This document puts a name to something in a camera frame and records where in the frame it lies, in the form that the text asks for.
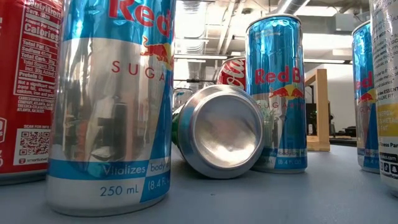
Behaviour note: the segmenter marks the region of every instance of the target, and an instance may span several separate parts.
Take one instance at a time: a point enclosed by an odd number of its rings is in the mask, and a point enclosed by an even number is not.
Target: white wall
[[[318,68],[327,69],[330,113],[335,117],[332,122],[335,123],[336,132],[344,131],[343,129],[348,126],[355,126],[353,66],[320,65],[306,72],[305,76],[315,73]],[[306,90],[306,101],[311,102],[308,94],[310,89],[306,88]]]

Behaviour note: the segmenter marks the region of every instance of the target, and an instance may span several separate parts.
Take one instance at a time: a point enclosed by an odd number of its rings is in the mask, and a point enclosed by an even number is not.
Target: aluminum can
[[[398,197],[398,1],[369,3],[380,175]]]
[[[127,213],[170,188],[175,1],[65,2],[47,202]]]
[[[246,90],[246,58],[235,57],[226,60],[218,73],[216,84],[231,85]]]
[[[263,116],[266,145],[253,169],[295,174],[307,168],[300,20],[273,14],[246,31],[246,91]]]
[[[172,140],[196,171],[230,179],[248,171],[261,155],[262,120],[256,102],[245,91],[212,85],[174,112]]]
[[[353,68],[358,164],[362,170],[378,174],[379,143],[370,21],[353,32]]]
[[[45,178],[62,2],[0,1],[0,185]]]
[[[174,104],[173,104],[173,108],[177,109],[180,106],[184,105],[189,98],[191,98],[191,96],[193,95],[193,92],[191,89],[189,88],[176,88],[174,89]]]

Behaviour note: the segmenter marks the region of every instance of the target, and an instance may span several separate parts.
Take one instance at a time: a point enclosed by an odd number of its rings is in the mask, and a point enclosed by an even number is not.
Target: wooden frame
[[[316,69],[305,79],[305,86],[317,84],[317,136],[307,136],[307,148],[309,151],[330,152],[329,142],[329,100],[328,100],[328,74],[326,69]]]

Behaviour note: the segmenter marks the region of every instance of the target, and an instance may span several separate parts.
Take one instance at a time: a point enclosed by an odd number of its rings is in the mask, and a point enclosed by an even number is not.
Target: red can
[[[246,91],[245,57],[235,57],[226,60],[221,66],[216,84],[232,85]]]
[[[45,177],[61,0],[0,1],[0,185]]]

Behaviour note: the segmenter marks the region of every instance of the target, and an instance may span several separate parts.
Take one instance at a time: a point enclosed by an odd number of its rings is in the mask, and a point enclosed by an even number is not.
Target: gray table surface
[[[360,170],[356,148],[309,152],[306,173],[249,171],[233,180],[210,180],[175,156],[168,196],[151,208],[104,218],[51,211],[45,182],[0,187],[0,223],[349,223],[397,224],[398,198],[377,174]]]

